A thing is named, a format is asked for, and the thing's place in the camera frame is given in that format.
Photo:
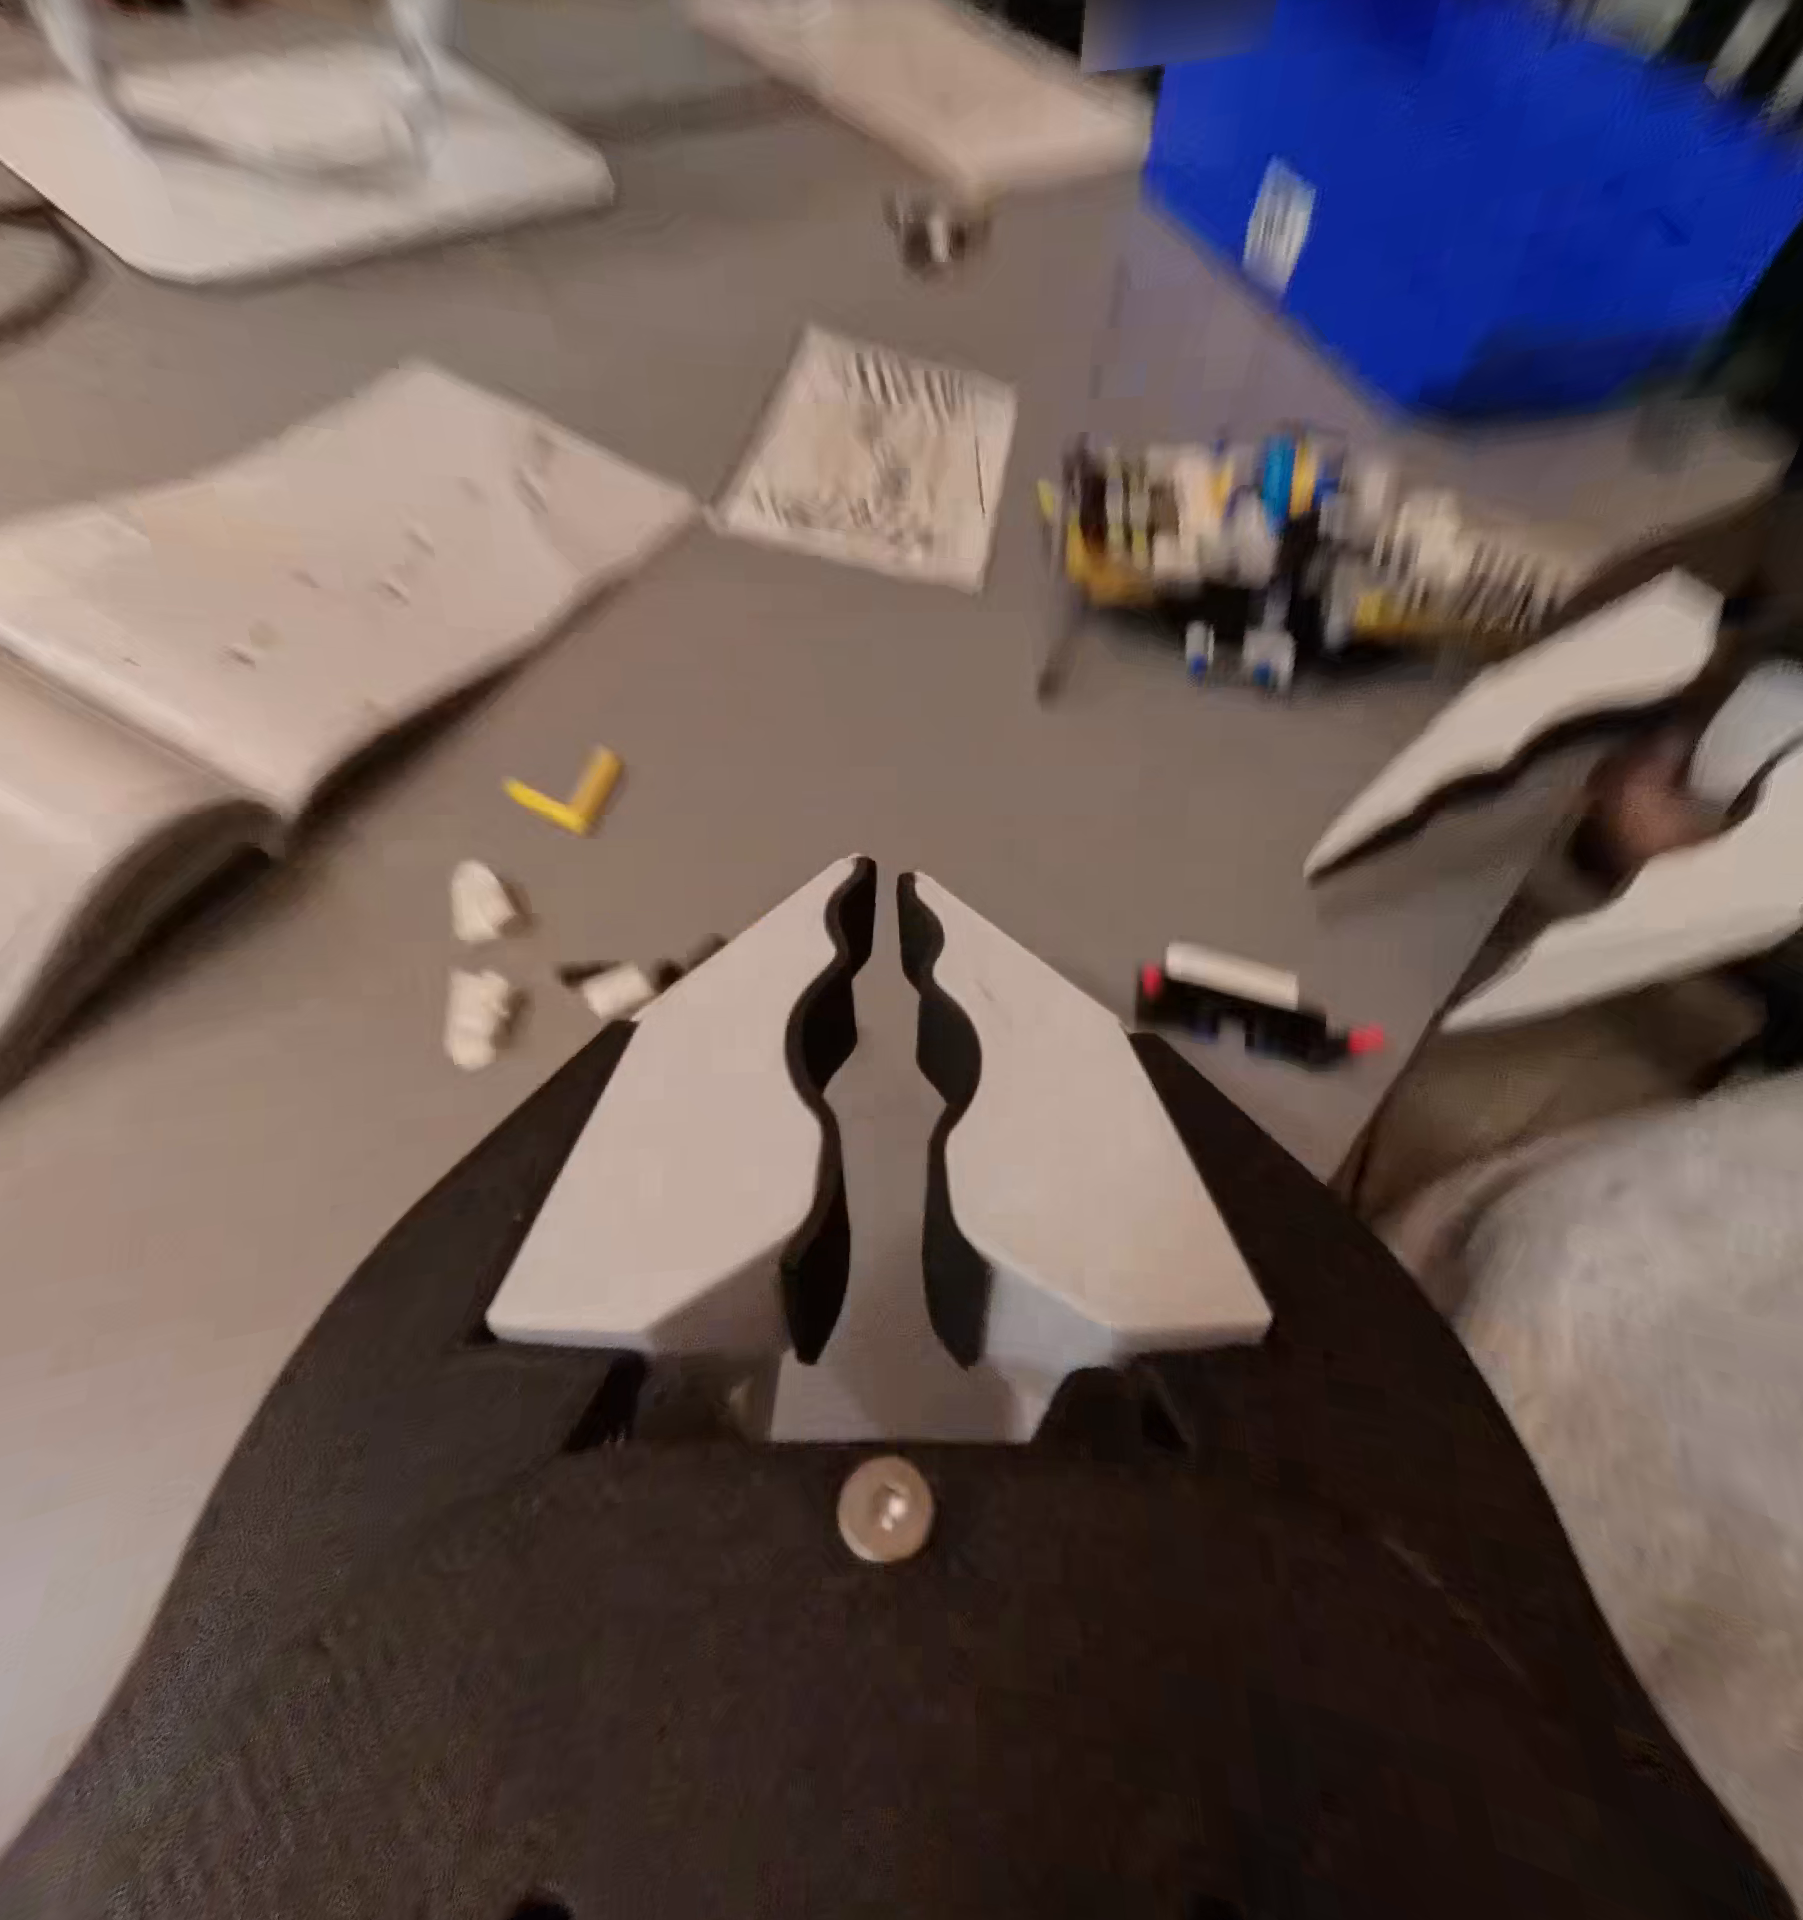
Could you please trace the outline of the open instruction book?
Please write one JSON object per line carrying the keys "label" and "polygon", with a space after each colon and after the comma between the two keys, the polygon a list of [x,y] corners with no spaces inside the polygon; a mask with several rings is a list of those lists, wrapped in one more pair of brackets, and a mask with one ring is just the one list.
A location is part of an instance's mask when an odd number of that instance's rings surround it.
{"label": "open instruction book", "polygon": [[336,780],[514,670],[691,492],[425,364],[0,525],[0,1092]]}

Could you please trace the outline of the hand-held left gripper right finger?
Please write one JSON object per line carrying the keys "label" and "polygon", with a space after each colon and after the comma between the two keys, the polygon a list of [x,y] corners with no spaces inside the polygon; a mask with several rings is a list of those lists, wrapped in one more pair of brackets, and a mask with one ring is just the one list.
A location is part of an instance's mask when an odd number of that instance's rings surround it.
{"label": "hand-held left gripper right finger", "polygon": [[936,878],[898,878],[914,1062],[936,1092],[930,1327],[1036,1428],[1073,1375],[1259,1345],[1274,1309],[1128,1024]]}

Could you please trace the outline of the blue plastic bin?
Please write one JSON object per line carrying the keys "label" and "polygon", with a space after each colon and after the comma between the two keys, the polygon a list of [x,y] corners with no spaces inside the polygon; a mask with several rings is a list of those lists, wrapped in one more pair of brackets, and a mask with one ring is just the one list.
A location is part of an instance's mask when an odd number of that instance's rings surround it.
{"label": "blue plastic bin", "polygon": [[1396,410],[1606,407],[1803,220],[1803,4],[1134,4],[1152,203]]}

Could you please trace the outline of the zebra striped sticker sheet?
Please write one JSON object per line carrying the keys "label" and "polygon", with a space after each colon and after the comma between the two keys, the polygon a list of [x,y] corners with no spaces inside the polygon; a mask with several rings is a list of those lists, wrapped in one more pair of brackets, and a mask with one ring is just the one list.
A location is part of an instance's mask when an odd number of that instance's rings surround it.
{"label": "zebra striped sticker sheet", "polygon": [[726,487],[720,536],[978,595],[1017,393],[806,326]]}

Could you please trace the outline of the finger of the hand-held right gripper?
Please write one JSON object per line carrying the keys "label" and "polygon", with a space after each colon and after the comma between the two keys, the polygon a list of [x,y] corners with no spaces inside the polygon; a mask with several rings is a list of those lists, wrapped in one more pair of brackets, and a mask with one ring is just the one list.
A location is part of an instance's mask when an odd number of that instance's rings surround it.
{"label": "finger of the hand-held right gripper", "polygon": [[1461,997],[1444,1033],[1628,996],[1764,954],[1803,928],[1803,746],[1775,760],[1749,812],[1644,865],[1606,904],[1544,926]]}
{"label": "finger of the hand-held right gripper", "polygon": [[1540,754],[1678,702],[1702,679],[1723,599],[1683,569],[1479,671],[1360,788],[1302,862],[1310,884],[1518,778]]}

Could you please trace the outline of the small white lego connector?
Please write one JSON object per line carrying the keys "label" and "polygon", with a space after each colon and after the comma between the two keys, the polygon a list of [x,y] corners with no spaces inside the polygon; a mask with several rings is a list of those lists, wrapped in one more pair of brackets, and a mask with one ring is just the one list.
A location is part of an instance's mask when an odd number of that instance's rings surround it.
{"label": "small white lego connector", "polygon": [[524,1006],[520,985],[492,969],[453,969],[442,1023],[442,1050],[463,1072],[498,1062]]}
{"label": "small white lego connector", "polygon": [[529,924],[529,906],[520,890],[477,858],[453,866],[448,901],[451,926],[463,947],[501,944]]}

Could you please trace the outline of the small black white lego assembly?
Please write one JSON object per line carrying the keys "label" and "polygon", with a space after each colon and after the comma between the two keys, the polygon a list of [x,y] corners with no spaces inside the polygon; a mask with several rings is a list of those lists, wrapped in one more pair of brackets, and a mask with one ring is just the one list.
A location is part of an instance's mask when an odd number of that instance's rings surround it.
{"label": "small black white lego assembly", "polygon": [[884,223],[902,271],[936,278],[975,256],[991,230],[989,208],[936,194],[896,194],[884,203]]}

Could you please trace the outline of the zebra striped lego helicopter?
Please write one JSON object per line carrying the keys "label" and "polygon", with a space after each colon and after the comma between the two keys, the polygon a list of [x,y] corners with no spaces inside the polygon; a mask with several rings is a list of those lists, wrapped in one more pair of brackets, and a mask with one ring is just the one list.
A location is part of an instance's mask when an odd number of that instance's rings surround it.
{"label": "zebra striped lego helicopter", "polygon": [[1169,649],[1194,684],[1290,693],[1533,643],[1591,573],[1548,525],[1479,515],[1344,438],[1118,446],[1081,438],[1036,510],[1067,612],[1036,693],[1060,692],[1086,619]]}

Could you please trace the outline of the yellow angled lego piece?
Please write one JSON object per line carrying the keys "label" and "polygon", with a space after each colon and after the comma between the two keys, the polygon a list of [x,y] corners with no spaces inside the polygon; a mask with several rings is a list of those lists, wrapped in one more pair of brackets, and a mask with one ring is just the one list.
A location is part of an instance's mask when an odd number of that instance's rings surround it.
{"label": "yellow angled lego piece", "polygon": [[505,798],[529,817],[562,834],[591,836],[615,802],[626,776],[626,760],[609,746],[596,746],[578,773],[574,790],[564,795],[542,792],[529,782],[506,778]]}

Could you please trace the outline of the black white lego pin piece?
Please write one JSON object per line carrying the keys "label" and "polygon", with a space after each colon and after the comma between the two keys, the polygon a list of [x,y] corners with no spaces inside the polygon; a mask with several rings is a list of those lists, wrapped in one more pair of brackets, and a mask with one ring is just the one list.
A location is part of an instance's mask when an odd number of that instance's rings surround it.
{"label": "black white lego pin piece", "polygon": [[579,996],[595,1021],[639,1021],[660,996],[666,996],[676,982],[696,972],[725,946],[726,939],[715,936],[683,954],[654,963],[562,963],[555,967],[553,976],[558,988]]}

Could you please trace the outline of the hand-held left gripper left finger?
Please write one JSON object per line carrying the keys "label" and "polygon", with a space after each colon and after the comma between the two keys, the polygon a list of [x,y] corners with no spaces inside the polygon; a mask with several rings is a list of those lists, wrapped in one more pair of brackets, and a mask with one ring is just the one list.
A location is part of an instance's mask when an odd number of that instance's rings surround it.
{"label": "hand-held left gripper left finger", "polygon": [[485,1312],[516,1347],[814,1366],[852,1225],[830,1082],[860,1044],[875,862],[841,858],[665,989]]}

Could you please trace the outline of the white printed paper sheet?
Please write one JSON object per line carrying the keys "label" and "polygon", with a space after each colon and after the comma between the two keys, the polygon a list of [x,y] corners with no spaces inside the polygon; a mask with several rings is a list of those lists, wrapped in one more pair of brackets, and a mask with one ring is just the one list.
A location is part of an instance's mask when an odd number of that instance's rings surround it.
{"label": "white printed paper sheet", "polygon": [[971,202],[1142,164],[1152,105],[940,3],[696,3],[693,25]]}

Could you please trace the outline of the black white lego beam assembly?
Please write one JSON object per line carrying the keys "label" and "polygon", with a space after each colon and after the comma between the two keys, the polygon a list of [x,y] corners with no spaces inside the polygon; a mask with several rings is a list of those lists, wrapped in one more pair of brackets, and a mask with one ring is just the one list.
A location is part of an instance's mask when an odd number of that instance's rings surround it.
{"label": "black white lego beam assembly", "polygon": [[1133,1019],[1198,1040],[1227,1030],[1251,1053],[1310,1070],[1338,1068],[1387,1046],[1379,1024],[1335,1023],[1306,997],[1294,972],[1191,941],[1167,944],[1137,971]]}

